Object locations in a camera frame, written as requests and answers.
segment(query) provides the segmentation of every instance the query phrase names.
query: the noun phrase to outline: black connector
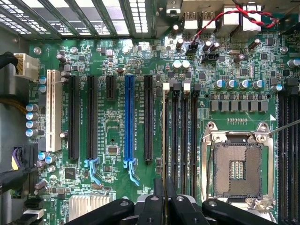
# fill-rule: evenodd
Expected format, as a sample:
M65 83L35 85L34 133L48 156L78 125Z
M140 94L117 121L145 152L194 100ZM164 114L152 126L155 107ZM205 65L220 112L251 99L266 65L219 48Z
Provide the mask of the black connector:
M87 136L86 158L95 159L98 155L98 80L95 76L87 77Z
M145 162L153 160L153 76L144 77L145 84L145 129L144 129L144 157Z
M80 79L69 77L68 158L79 158Z
M113 75L106 76L106 99L116 100L117 96L117 80Z

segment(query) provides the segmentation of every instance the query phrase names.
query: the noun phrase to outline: silver component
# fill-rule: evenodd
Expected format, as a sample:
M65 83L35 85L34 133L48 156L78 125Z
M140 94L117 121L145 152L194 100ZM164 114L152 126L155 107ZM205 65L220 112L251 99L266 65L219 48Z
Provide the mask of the silver component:
M40 47L35 47L33 49L33 53L35 53L36 55L40 55L42 53L42 49Z
M78 49L76 47L70 48L70 53L71 54L77 54L77 52L78 52Z

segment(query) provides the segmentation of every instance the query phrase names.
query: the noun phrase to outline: metal frame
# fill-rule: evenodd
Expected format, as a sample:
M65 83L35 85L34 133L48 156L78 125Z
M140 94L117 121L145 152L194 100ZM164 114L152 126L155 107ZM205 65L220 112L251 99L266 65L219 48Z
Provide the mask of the metal frame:
M81 22L84 23L84 25L89 29L92 36L99 37L98 32L94 28L94 26L91 24L89 19L86 17L84 12L81 10L81 8L78 6L75 0L65 0L65 2L69 5L70 9L78 16L78 18L81 20Z
M64 24L73 35L75 35L76 37L80 36L79 32L48 0L38 0L38 1L45 7L45 9L51 12L53 16L55 16L62 24Z

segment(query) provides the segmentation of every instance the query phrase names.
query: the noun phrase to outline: black memory slot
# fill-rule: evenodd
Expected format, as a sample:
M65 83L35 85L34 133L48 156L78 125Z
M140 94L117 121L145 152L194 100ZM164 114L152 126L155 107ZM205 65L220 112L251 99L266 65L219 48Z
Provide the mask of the black memory slot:
M196 198L197 185L197 108L199 93L195 92L191 99L191 196Z

